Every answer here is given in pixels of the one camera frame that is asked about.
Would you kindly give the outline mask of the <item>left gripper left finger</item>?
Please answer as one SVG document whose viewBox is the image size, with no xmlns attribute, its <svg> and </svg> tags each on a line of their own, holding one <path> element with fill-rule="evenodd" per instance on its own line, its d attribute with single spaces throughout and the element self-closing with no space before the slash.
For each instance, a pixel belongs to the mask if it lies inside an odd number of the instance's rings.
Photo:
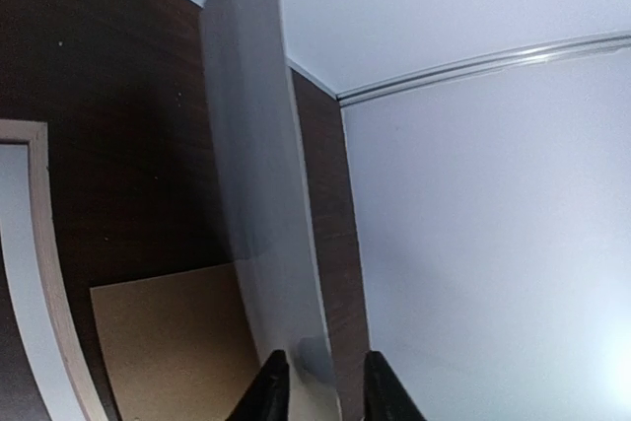
<svg viewBox="0 0 631 421">
<path fill-rule="evenodd" d="M 290 366 L 284 350 L 274 350 L 237 403 L 229 421 L 287 421 Z"/>
</svg>

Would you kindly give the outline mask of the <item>light wooden picture frame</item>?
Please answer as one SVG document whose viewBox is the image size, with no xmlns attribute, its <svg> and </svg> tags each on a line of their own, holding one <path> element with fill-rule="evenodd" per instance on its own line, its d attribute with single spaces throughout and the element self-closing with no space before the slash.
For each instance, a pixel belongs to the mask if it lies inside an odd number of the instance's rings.
<svg viewBox="0 0 631 421">
<path fill-rule="evenodd" d="M 3 144 L 28 147 L 35 251 L 48 314 L 67 375 L 85 416 L 83 420 L 105 420 L 105 408 L 80 345 L 60 268 L 50 196 L 47 125 L 4 119 L 1 122 L 1 146 Z"/>
</svg>

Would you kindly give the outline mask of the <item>brown cardboard backing board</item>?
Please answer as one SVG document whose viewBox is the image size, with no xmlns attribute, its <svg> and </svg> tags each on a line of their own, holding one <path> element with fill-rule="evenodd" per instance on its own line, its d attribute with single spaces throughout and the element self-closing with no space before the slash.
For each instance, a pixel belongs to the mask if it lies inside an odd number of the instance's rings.
<svg viewBox="0 0 631 421">
<path fill-rule="evenodd" d="M 231 264 L 100 286 L 91 298 L 124 420 L 224 420 L 258 372 Z"/>
</svg>

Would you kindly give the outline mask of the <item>landscape photo with white border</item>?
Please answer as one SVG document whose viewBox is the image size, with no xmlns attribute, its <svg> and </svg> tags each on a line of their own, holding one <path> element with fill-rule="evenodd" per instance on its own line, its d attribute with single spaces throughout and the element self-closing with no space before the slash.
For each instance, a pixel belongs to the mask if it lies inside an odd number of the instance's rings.
<svg viewBox="0 0 631 421">
<path fill-rule="evenodd" d="M 337 420 L 280 0 L 205 0 L 200 24 L 222 207 L 257 355 L 286 354 L 290 419 Z"/>
</svg>

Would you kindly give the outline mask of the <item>white mat board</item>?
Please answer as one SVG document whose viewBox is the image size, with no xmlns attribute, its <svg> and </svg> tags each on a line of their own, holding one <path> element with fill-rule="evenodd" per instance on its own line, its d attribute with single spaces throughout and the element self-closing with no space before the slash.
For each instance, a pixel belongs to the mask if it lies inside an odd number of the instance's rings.
<svg viewBox="0 0 631 421">
<path fill-rule="evenodd" d="M 47 414 L 52 420 L 83 420 L 40 280 L 25 145 L 1 146 L 1 242 L 17 326 Z"/>
</svg>

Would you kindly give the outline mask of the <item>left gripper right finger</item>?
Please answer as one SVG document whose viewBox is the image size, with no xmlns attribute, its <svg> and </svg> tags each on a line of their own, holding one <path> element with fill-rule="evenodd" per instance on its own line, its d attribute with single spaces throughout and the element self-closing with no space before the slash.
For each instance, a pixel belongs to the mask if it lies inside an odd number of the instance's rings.
<svg viewBox="0 0 631 421">
<path fill-rule="evenodd" d="M 380 351 L 366 354 L 363 394 L 364 419 L 367 421 L 425 421 Z"/>
</svg>

